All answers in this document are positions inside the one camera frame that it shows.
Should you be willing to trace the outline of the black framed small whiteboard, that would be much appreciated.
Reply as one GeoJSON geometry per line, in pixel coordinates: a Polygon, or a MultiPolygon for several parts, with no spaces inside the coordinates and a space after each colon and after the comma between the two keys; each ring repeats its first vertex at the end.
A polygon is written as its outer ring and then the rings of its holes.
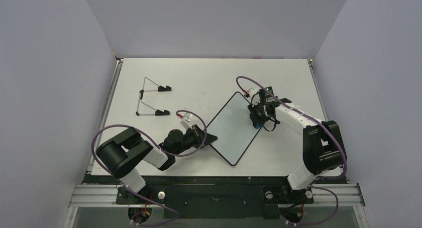
{"type": "Polygon", "coordinates": [[[236,166],[260,128],[250,118],[247,98],[235,92],[207,125],[208,134],[217,137],[211,147],[230,165],[236,166]]]}

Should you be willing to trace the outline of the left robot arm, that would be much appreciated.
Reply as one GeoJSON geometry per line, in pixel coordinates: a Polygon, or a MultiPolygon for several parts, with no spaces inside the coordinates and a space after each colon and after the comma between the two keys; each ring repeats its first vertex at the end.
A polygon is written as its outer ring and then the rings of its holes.
{"type": "Polygon", "coordinates": [[[134,127],[126,129],[102,143],[94,155],[107,171],[129,190],[129,197],[136,203],[143,203],[148,198],[146,182],[136,169],[145,161],[160,171],[167,170],[176,157],[190,148],[200,149],[218,140],[218,137],[201,130],[196,124],[185,132],[171,130],[158,147],[145,140],[134,127]]]}

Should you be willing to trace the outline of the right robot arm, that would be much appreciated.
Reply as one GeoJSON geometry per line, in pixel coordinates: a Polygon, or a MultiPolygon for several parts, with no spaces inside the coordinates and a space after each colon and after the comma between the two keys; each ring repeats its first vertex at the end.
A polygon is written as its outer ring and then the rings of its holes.
{"type": "Polygon", "coordinates": [[[249,100],[248,110],[255,128],[262,128],[268,121],[283,123],[303,139],[302,164],[289,176],[288,184],[281,187],[281,196],[294,201],[301,190],[330,170],[347,161],[339,126],[336,122],[323,121],[307,115],[287,98],[279,99],[272,87],[251,88],[244,92],[249,100]]]}

